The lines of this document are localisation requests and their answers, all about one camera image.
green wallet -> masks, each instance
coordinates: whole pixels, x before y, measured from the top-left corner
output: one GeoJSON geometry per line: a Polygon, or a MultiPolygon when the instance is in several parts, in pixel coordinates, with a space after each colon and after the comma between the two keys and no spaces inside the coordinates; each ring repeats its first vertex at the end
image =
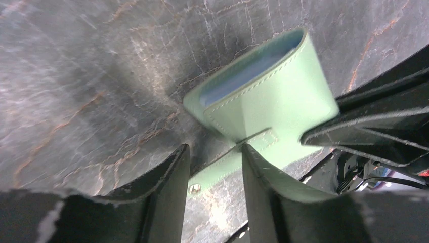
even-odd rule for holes
{"type": "Polygon", "coordinates": [[[280,169],[316,152],[300,144],[302,133],[339,113],[303,28],[242,55],[191,90],[184,105],[232,147],[190,179],[201,191],[241,168],[244,142],[280,169]]]}

marble surface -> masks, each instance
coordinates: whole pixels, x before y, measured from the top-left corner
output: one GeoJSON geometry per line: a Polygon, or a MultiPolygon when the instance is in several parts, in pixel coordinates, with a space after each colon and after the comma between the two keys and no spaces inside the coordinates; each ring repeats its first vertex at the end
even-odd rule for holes
{"type": "MultiPolygon", "coordinates": [[[[183,96],[251,48],[308,28],[338,96],[429,42],[418,0],[2,0],[0,187],[106,194],[181,143],[192,173],[227,150],[183,96]]],[[[327,149],[285,168],[300,177],[327,149]]],[[[182,242],[246,220],[240,173],[189,198],[182,242]]]]}

